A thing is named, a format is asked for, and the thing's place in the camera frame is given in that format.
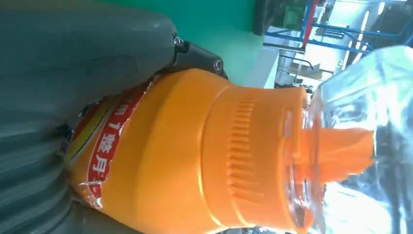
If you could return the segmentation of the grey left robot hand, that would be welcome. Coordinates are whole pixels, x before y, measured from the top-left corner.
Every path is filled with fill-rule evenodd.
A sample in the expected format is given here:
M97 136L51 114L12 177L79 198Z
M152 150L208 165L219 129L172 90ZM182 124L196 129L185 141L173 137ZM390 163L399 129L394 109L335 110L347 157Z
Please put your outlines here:
M226 77L223 60L179 38L159 13L112 4L0 4L0 133L62 125L87 104L192 68Z

